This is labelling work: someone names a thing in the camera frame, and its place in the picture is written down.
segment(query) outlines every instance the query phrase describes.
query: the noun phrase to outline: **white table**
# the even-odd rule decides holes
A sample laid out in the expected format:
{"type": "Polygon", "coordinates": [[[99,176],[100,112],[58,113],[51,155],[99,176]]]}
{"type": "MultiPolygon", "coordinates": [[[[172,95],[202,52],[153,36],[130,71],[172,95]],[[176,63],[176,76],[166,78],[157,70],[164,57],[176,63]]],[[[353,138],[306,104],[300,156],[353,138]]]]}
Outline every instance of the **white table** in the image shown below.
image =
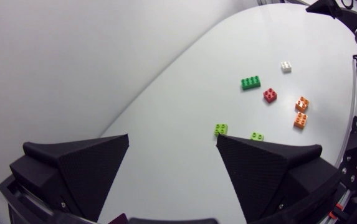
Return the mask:
{"type": "Polygon", "coordinates": [[[270,4],[222,21],[171,64],[103,136],[128,133],[130,147],[98,222],[121,213],[161,220],[217,218],[245,223],[213,135],[292,145],[321,144],[334,164],[350,118],[353,34],[305,6],[270,4]],[[292,72],[280,63],[289,60],[292,72]],[[261,87],[243,92],[242,78],[261,87]],[[263,100],[272,87],[278,99],[263,100]],[[310,100],[303,131],[293,127],[295,102],[310,100]]]}

